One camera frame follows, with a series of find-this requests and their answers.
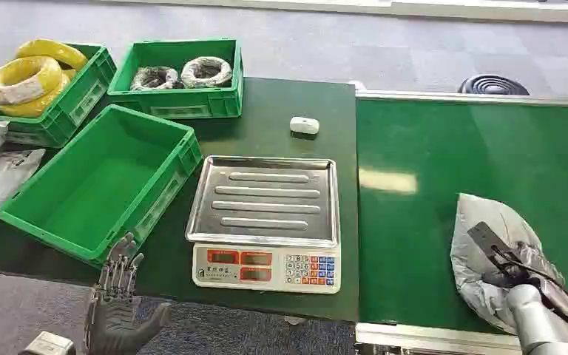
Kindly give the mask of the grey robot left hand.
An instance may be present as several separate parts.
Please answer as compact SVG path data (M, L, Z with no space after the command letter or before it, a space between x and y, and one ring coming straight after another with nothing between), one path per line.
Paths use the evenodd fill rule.
M84 323L85 354L137 354L170 322L171 305L162 302L141 324L134 323L135 282L144 255L133 233L110 249L91 290Z

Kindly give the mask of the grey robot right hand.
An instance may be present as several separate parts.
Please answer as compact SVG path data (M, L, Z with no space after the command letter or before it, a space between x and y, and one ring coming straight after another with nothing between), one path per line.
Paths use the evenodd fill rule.
M541 288L540 280L530 274L512 249L485 222L478 222L467 233L495 267L481 274L483 281L501 288L523 284Z

